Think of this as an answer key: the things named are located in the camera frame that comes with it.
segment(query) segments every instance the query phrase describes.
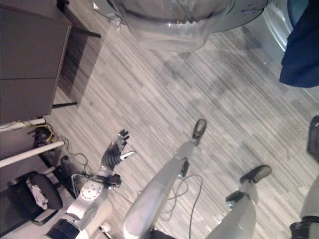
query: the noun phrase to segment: gray striped floor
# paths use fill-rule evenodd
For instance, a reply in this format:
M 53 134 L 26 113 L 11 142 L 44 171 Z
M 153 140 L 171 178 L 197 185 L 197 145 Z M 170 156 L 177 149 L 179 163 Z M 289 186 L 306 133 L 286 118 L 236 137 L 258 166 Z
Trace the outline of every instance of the gray striped floor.
M 319 173 L 306 153 L 318 100 L 303 89 L 280 84 L 280 66 L 244 27 L 211 35 L 205 47 L 192 53 L 157 52 L 140 46 L 125 26 L 116 30 L 92 10 L 90 1 L 72 1 L 69 8 L 88 29 L 102 35 L 100 40 L 88 39 L 74 82 L 61 79 L 56 93 L 55 103 L 80 104 L 55 109 L 47 117 L 70 139 L 72 150 L 87 155 L 96 170 L 116 133 L 129 130 L 127 150 L 138 155 L 116 172 L 123 181 L 118 192 L 133 201 L 188 139 L 196 120 L 205 118 L 207 131 L 190 159 L 189 173 L 204 178 L 192 238 L 208 235 L 228 212 L 225 197 L 239 186 L 238 179 L 260 164 L 269 164 L 273 174 L 257 185 L 253 239 L 290 238 L 289 225 L 299 220 L 305 195 Z M 189 186 L 172 219 L 157 223 L 178 239 L 188 238 L 199 180 L 190 179 Z M 130 204 L 114 193 L 110 199 L 111 234 L 122 238 L 121 222 Z

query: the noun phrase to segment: white pole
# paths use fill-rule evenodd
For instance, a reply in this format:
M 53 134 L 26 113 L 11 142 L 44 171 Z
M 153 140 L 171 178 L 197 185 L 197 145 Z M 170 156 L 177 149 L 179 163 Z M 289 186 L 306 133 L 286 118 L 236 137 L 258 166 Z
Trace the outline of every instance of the white pole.
M 40 118 L 40 119 L 29 120 L 29 121 L 26 121 L 25 123 L 29 124 L 29 125 L 42 124 L 42 123 L 45 123 L 45 119 Z M 26 125 L 22 122 L 5 123 L 5 124 L 0 125 L 0 132 L 18 129 L 18 128 L 22 128 L 25 126 Z
M 5 167 L 5 166 L 7 166 L 9 164 L 24 160 L 26 158 L 35 156 L 35 155 L 37 155 L 39 153 L 43 153 L 45 151 L 49 151 L 51 149 L 60 147 L 62 145 L 64 145 L 64 142 L 63 141 L 58 141 L 58 142 L 55 142 L 55 143 L 51 143 L 51 144 L 48 144 L 48 145 L 45 145 L 45 146 L 42 146 L 42 147 L 39 147 L 39 148 L 35 148 L 35 149 L 32 149 L 32 150 L 29 150 L 29 151 L 21 153 L 21 154 L 17 154 L 15 156 L 0 160 L 0 168 Z

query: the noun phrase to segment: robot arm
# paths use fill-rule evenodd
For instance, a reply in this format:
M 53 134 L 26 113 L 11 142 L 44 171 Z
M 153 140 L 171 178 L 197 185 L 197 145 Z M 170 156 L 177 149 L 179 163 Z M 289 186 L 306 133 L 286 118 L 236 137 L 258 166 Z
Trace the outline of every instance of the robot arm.
M 91 223 L 100 206 L 106 201 L 109 187 L 119 187 L 121 184 L 120 176 L 112 175 L 114 167 L 136 154 L 131 151 L 121 155 L 128 138 L 127 131 L 119 132 L 104 153 L 98 173 L 83 185 L 77 199 L 42 239 L 75 239 Z

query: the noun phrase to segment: cabinet door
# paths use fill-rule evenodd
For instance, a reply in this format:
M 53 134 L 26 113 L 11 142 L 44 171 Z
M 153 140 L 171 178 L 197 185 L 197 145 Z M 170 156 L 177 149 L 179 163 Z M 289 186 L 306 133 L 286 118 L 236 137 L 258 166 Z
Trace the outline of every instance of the cabinet door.
M 56 78 L 68 25 L 13 9 L 0 11 L 0 78 Z
M 56 79 L 0 80 L 0 124 L 51 113 Z

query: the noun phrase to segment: blue fabric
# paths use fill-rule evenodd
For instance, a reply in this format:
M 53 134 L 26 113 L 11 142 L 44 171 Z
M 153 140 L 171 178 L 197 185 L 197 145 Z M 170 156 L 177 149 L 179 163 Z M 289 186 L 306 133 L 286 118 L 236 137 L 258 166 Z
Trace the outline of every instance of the blue fabric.
M 288 37 L 280 82 L 310 88 L 319 85 L 319 0 L 309 5 Z

